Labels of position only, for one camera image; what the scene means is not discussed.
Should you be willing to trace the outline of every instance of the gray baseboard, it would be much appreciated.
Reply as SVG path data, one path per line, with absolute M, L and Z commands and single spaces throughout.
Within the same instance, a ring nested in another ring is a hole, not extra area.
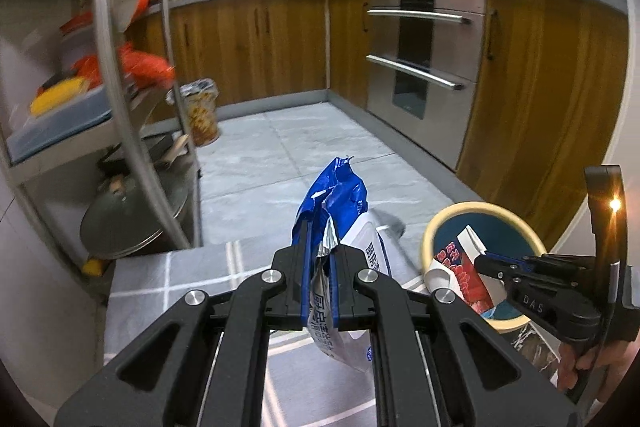
M 482 201 L 482 198 L 456 178 L 453 172 L 391 126 L 331 90 L 328 98 L 329 102 L 382 140 L 389 149 L 401 156 L 454 203 Z
M 223 121 L 229 120 L 230 118 L 257 114 L 259 112 L 276 111 L 278 109 L 298 107 L 299 105 L 326 102 L 328 99 L 327 93 L 327 89 L 317 89 L 270 96 L 269 98 L 260 98 L 259 100 L 250 100 L 249 102 L 232 103 L 217 108 L 216 115 L 219 121 Z

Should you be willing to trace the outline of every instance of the built-in oven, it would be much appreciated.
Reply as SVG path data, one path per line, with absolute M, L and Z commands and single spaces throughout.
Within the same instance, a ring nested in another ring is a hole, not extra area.
M 484 0 L 372 0 L 367 109 L 455 170 L 474 100 Z

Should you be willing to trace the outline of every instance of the black cabinet handle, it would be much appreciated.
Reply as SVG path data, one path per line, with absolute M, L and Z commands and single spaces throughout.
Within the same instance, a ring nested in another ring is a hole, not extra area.
M 486 58 L 488 60 L 494 60 L 495 55 L 494 55 L 494 29 L 495 26 L 497 25 L 498 21 L 498 10 L 493 8 L 491 10 L 491 13 L 489 13 L 489 41 L 486 44 Z
M 368 2 L 364 2 L 362 4 L 362 31 L 367 33 L 369 31 L 369 29 L 367 28 L 366 24 L 364 23 L 364 19 L 367 16 L 367 7 L 369 6 Z

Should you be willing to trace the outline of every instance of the silver screw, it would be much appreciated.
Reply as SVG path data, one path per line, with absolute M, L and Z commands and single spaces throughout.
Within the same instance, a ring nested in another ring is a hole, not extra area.
M 282 273 L 278 270 L 268 269 L 262 272 L 262 280 L 266 283 L 273 284 L 282 279 Z
M 204 302 L 205 297 L 206 295 L 204 295 L 204 291 L 191 290 L 190 292 L 187 293 L 187 295 L 184 296 L 184 301 L 189 306 L 197 306 L 198 304 L 202 304 Z
M 438 288 L 435 293 L 436 301 L 442 304 L 451 304 L 456 299 L 456 294 L 449 288 Z
M 358 279 L 362 282 L 373 282 L 378 279 L 378 272 L 370 268 L 365 268 L 358 272 Z

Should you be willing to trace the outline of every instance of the blue wet wipes package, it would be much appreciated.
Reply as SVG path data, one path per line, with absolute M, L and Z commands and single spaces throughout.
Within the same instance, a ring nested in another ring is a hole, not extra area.
M 337 277 L 333 249 L 339 244 L 365 252 L 367 264 L 389 275 L 388 260 L 374 216 L 367 212 L 367 189 L 351 170 L 349 158 L 335 158 L 309 188 L 292 230 L 301 240 L 306 223 L 301 320 L 322 352 L 359 370 L 371 368 L 366 331 L 334 327 L 338 317 Z

